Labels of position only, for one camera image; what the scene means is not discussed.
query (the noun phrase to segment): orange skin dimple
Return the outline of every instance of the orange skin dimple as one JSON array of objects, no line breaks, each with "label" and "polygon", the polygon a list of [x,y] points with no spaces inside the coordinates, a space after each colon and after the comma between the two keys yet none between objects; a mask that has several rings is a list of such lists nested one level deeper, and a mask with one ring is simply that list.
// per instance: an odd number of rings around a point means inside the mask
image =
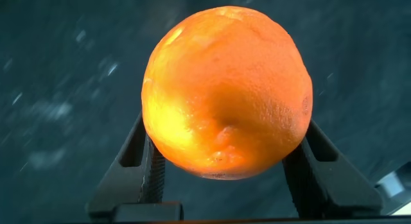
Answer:
[{"label": "orange skin dimple", "polygon": [[228,180],[257,175],[294,150],[313,104],[289,34],[234,6],[171,29],[149,59],[141,99],[147,134],[168,160]]}]

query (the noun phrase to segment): dark background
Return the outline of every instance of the dark background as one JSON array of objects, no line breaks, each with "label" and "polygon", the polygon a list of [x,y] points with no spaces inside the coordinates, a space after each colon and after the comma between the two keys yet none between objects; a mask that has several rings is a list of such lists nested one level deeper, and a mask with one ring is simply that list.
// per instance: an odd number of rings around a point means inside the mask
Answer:
[{"label": "dark background", "polygon": [[[0,0],[0,222],[86,220],[140,112],[152,49],[223,5],[289,32],[313,118],[372,183],[410,160],[411,0]],[[233,182],[167,167],[164,199],[186,219],[297,215],[281,165]]]}]

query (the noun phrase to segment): orange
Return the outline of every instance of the orange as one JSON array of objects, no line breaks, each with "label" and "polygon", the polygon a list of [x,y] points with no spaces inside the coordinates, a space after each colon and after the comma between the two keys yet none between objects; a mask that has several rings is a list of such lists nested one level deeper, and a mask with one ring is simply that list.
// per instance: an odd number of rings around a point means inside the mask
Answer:
[{"label": "orange", "polygon": [[195,175],[257,175],[293,151],[311,118],[312,83],[292,38],[235,6],[172,28],[149,59],[143,121],[158,150]]}]

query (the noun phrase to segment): blurred background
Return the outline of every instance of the blurred background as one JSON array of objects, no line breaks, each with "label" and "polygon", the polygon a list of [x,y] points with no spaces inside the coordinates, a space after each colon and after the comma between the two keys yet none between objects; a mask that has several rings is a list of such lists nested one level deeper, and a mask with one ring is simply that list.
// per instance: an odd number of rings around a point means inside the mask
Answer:
[{"label": "blurred background", "polygon": [[[87,220],[156,43],[225,5],[289,32],[314,120],[372,183],[410,160],[411,0],[0,0],[0,223]],[[188,220],[297,216],[281,165],[225,182],[168,164],[164,200]]]}]

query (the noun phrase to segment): dark gray backdrop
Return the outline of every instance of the dark gray backdrop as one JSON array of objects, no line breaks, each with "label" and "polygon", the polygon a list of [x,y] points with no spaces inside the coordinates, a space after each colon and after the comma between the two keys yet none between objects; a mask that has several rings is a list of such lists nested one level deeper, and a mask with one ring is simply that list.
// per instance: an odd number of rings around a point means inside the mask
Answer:
[{"label": "dark gray backdrop", "polygon": [[[410,159],[411,0],[0,0],[0,222],[86,220],[141,109],[152,49],[223,5],[289,32],[314,119],[371,182]],[[167,167],[164,199],[187,219],[297,215],[281,165],[235,182]]]}]

